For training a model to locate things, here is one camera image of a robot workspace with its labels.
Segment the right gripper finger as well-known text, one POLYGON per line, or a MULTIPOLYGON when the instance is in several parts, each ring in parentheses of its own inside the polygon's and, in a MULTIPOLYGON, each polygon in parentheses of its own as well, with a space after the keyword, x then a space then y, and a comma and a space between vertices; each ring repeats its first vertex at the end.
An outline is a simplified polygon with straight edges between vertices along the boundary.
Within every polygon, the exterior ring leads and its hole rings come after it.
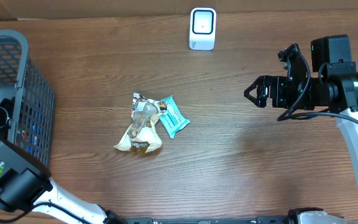
POLYGON ((264 86, 266 86, 267 84, 265 83, 267 80, 267 76, 260 76, 256 79, 255 82, 253 82, 253 84, 251 84, 248 88, 246 88, 244 90, 245 93, 250 93, 252 90, 254 89, 258 89, 259 87, 263 88, 264 86))
POLYGON ((245 91, 244 96, 259 108, 265 108, 267 106, 267 98, 269 95, 259 90, 256 91, 255 96, 252 96, 249 91, 245 91))

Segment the teal snack packet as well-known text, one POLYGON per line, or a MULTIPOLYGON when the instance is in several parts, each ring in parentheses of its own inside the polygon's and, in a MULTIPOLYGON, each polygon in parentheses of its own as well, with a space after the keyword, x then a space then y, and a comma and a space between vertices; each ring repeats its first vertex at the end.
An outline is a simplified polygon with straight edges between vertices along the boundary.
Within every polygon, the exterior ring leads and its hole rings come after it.
POLYGON ((188 124, 190 124, 190 120, 186 119, 180 113, 172 95, 162 101, 167 104, 167 110, 163 115, 161 115, 160 121, 165 127, 169 137, 173 139, 177 132, 181 131, 188 124))

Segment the beige snack bag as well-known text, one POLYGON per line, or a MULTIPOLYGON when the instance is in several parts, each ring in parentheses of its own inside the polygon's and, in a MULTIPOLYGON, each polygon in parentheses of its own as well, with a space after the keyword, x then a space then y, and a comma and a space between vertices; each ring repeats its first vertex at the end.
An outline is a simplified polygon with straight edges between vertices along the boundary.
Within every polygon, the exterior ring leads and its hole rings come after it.
POLYGON ((131 108, 132 124, 114 148, 136 154, 146 154, 159 149, 162 140, 155 130, 155 125, 166 111, 166 102, 134 93, 131 108))

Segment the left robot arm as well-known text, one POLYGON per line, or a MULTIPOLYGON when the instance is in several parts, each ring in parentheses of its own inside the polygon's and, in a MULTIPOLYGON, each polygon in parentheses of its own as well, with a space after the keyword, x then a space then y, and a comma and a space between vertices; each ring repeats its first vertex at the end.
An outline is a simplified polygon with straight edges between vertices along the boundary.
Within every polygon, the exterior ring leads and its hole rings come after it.
POLYGON ((118 215, 58 186, 36 158, 7 139, 9 113, 0 105, 0 209, 39 212, 65 223, 124 223, 118 215))

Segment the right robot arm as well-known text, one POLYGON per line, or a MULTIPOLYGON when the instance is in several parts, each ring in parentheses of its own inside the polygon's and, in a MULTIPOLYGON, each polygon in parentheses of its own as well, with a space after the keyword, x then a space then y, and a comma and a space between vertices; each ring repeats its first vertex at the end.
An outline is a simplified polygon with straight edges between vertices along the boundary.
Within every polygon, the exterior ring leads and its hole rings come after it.
POLYGON ((263 75, 244 90, 259 108, 267 98, 285 112, 278 121, 335 118, 349 152, 358 188, 358 71, 349 36, 332 35, 312 40, 309 65, 298 44, 278 52, 286 76, 263 75))

